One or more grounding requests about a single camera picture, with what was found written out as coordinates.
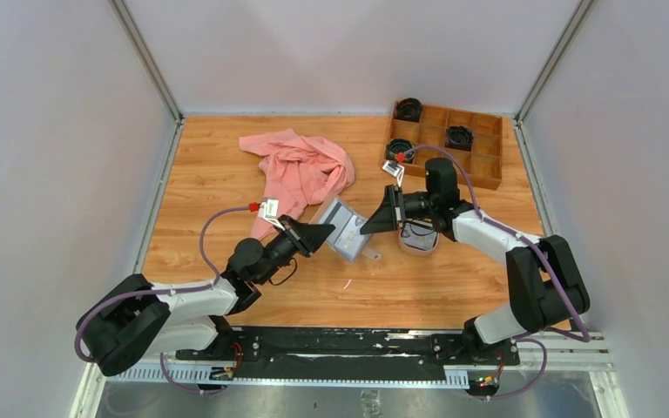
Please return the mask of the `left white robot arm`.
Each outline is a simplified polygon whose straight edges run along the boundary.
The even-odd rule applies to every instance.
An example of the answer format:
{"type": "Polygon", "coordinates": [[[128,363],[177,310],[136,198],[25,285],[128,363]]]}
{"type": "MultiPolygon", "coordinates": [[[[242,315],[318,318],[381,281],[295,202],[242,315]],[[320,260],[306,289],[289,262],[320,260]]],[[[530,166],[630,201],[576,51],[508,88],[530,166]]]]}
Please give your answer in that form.
{"type": "Polygon", "coordinates": [[[260,298],[260,285],[296,256],[313,256],[336,229],[287,215],[278,220],[270,242],[239,241],[226,268],[211,279],[161,284],[142,273],[125,277],[78,320],[77,356],[105,376],[121,374],[149,354],[198,350],[212,360],[225,358],[232,348],[232,336],[220,328],[225,317],[247,310],[260,298]]]}

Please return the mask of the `silver VIP credit card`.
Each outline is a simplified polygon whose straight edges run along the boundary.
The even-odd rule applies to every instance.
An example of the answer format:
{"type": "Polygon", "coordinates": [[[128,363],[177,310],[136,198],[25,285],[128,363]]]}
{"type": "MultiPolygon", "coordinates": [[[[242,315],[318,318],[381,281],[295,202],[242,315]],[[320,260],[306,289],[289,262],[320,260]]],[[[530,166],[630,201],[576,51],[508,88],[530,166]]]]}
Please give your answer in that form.
{"type": "Polygon", "coordinates": [[[359,215],[353,215],[344,224],[339,235],[334,239],[334,249],[343,257],[354,260],[368,243],[370,236],[361,233],[361,228],[366,219],[359,215]]]}

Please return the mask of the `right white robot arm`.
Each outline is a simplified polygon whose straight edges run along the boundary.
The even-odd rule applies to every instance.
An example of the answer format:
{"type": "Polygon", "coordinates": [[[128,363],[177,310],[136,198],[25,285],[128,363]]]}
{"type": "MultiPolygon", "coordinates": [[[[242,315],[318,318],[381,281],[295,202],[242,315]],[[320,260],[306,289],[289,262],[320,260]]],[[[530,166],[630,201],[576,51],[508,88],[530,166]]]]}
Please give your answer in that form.
{"type": "Polygon", "coordinates": [[[519,232],[462,199],[456,165],[432,158],[425,165],[426,189],[405,193],[388,185],[363,234],[397,231],[410,220],[427,219],[445,238],[475,248],[505,267],[509,300],[463,326],[463,353],[485,363],[497,347],[518,336],[551,330],[559,322],[579,321],[591,307],[570,244],[559,235],[519,232]]]}

